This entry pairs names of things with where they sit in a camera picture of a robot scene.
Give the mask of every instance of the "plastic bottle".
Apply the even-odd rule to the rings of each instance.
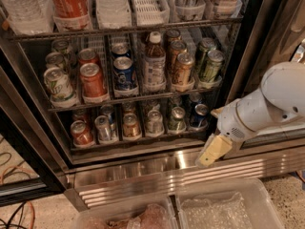
[[[147,85],[160,85],[165,81],[166,53],[161,46],[161,33],[153,31],[145,48],[143,82]]]

